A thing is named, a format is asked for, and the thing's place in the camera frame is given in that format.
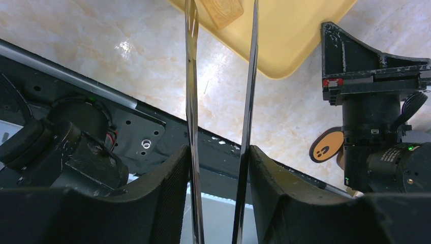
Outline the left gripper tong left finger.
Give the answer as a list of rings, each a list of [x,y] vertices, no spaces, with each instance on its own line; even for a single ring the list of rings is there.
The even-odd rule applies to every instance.
[[[193,242],[204,243],[200,165],[198,157],[198,96],[196,67],[199,15],[195,1],[185,1],[184,15],[186,36],[186,117],[188,124],[189,147],[191,150],[190,182]]]

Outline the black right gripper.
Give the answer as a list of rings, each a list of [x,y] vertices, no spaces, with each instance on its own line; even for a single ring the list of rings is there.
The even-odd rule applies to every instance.
[[[426,83],[344,78],[414,76],[430,71],[430,59],[382,52],[333,22],[321,24],[321,49],[324,99],[343,109],[345,185],[363,193],[429,192],[430,143],[403,140],[427,100]]]

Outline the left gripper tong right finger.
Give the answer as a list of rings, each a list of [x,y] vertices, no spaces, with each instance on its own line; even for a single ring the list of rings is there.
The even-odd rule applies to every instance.
[[[258,36],[259,36],[259,2],[254,1],[253,22],[251,34],[251,48],[248,68],[247,90],[244,106],[243,128],[240,147],[239,175],[236,191],[235,214],[232,231],[232,243],[242,243],[243,220],[247,194],[249,173],[250,141],[254,108],[254,95],[257,77],[258,62]]]

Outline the rectangular yellow biscuit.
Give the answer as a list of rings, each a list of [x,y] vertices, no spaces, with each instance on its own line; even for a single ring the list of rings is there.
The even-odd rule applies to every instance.
[[[202,0],[204,8],[217,29],[223,29],[243,15],[239,0]]]

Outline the yellow serving tray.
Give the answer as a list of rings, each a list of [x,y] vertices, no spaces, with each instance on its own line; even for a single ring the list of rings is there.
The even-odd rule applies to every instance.
[[[196,1],[199,25],[245,61],[250,57],[254,1],[240,1],[243,14],[217,29]],[[259,1],[257,69],[270,79],[294,73],[320,43],[322,22],[339,22],[355,1]]]

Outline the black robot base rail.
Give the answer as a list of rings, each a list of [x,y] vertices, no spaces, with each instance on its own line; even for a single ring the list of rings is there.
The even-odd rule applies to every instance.
[[[1,72],[29,102],[36,102],[35,115],[45,115],[48,105],[67,98],[103,104],[117,131],[114,152],[131,173],[149,172],[188,143],[184,119],[4,40],[1,41]],[[235,199],[239,144],[201,128],[198,150],[202,191]]]

